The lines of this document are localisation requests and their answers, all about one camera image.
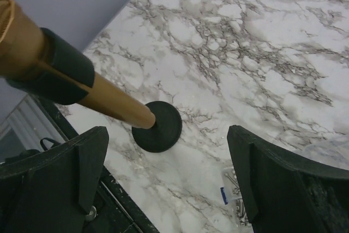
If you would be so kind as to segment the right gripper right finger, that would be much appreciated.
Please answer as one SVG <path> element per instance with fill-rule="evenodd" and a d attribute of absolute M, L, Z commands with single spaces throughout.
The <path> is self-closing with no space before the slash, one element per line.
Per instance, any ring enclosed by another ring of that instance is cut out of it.
<path fill-rule="evenodd" d="M 254 232 L 348 232 L 348 171 L 274 145 L 241 126 L 227 134 Z"/>

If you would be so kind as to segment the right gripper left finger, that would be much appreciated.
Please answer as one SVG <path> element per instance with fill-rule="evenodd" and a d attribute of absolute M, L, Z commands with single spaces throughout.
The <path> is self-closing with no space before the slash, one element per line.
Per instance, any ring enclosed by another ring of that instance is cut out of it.
<path fill-rule="evenodd" d="M 1 165 L 1 232 L 81 232 L 91 211 L 109 135 L 94 127 Z"/>

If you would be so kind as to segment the black round-base clip stand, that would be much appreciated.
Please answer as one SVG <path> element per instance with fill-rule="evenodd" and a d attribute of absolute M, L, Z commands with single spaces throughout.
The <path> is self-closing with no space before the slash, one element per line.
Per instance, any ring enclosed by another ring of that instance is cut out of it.
<path fill-rule="evenodd" d="M 164 101 L 153 101 L 145 105 L 155 116 L 155 124 L 149 129 L 132 126 L 132 135 L 142 149 L 160 153 L 170 149 L 182 132 L 182 120 L 178 110 Z"/>

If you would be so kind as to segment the gold microphone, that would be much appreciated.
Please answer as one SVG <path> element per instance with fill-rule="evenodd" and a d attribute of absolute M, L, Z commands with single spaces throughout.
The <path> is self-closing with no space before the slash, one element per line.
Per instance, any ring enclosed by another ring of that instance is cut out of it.
<path fill-rule="evenodd" d="M 37 26 L 14 0 L 1 0 L 1 77 L 61 105 L 78 103 L 137 128 L 155 124 L 148 107 L 96 73 L 67 41 Z"/>

